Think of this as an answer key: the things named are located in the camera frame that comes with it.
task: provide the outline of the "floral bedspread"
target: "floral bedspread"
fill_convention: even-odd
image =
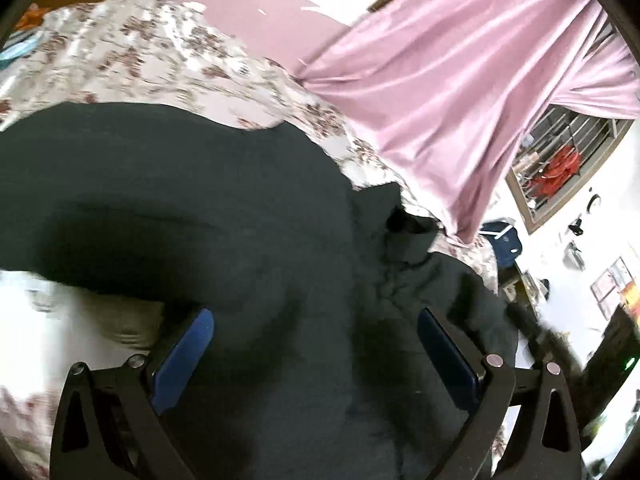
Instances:
[[[189,7],[164,0],[81,4],[48,14],[42,30],[40,46],[0,72],[0,134],[20,118],[64,101],[165,104],[249,130],[289,121],[324,149],[354,187],[398,182],[406,209],[430,215],[401,176],[353,135],[337,109],[299,86],[276,62],[249,56],[241,41],[209,27]],[[471,266],[489,289],[497,291],[495,257],[484,238],[478,237],[471,247],[464,248],[441,234],[430,250],[450,254]],[[21,294],[27,309],[56,317],[55,309],[43,312],[42,302],[33,293],[53,285],[33,276],[26,279],[31,280],[30,286],[10,280],[5,285],[8,296],[0,298],[0,303],[11,291]],[[77,291],[68,294],[82,311],[84,295]],[[130,329],[146,330],[140,323]],[[11,330],[21,332],[23,338],[36,337],[30,326],[16,324]],[[95,336],[88,332],[87,338]],[[113,363],[106,360],[105,366],[120,365],[130,348],[153,343],[153,338],[144,338],[146,344],[141,345],[113,333],[104,334],[104,325],[101,336],[122,350],[110,348]],[[0,354],[4,352],[11,354],[12,349],[4,348],[0,341]],[[20,393],[8,389],[0,376],[0,431],[8,436],[34,478],[48,478],[52,414],[66,371],[60,373],[55,381],[44,381],[42,389]]]

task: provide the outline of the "orange cloth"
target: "orange cloth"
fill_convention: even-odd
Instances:
[[[580,153],[571,145],[564,146],[549,162],[542,175],[533,179],[533,195],[551,198],[580,171]]]
[[[40,8],[36,4],[31,4],[20,21],[16,23],[14,30],[29,30],[42,24],[43,16],[49,12],[48,7]]]

